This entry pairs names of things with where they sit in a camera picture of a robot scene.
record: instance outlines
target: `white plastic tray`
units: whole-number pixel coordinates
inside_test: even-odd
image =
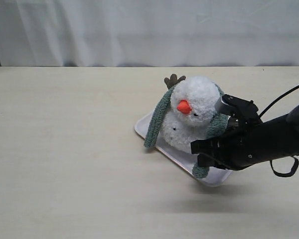
[[[146,133],[148,131],[148,127],[150,124],[150,119],[152,117],[153,112],[141,118],[135,124],[136,133],[145,139]],[[179,151],[169,144],[165,142],[165,140],[158,135],[158,139],[156,142],[156,149],[164,154],[167,158],[169,158],[172,162],[176,163],[179,167],[185,170],[189,175],[195,178],[192,174],[192,168],[197,161],[197,155],[188,154],[182,151]],[[203,183],[208,187],[217,187],[220,186],[229,176],[232,170],[223,170],[218,168],[211,167],[208,173],[208,176],[204,179],[197,179],[199,182]]]

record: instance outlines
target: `light wooden surface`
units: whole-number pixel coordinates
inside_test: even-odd
[[[205,188],[144,152],[134,124],[171,73],[260,111],[299,84],[299,67],[0,68],[0,239],[299,239],[299,170],[263,163]],[[298,104],[299,90],[264,120]]]

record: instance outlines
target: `snowman plush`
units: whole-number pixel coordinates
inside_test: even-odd
[[[223,91],[203,76],[165,78],[168,91],[156,106],[149,123],[144,146],[152,148],[159,134],[172,147],[191,154],[190,143],[221,135],[228,116],[219,114],[215,104]],[[209,168],[194,165],[196,178],[207,176]]]

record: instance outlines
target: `white backdrop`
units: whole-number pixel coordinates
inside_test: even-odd
[[[0,0],[0,64],[299,65],[299,0]]]

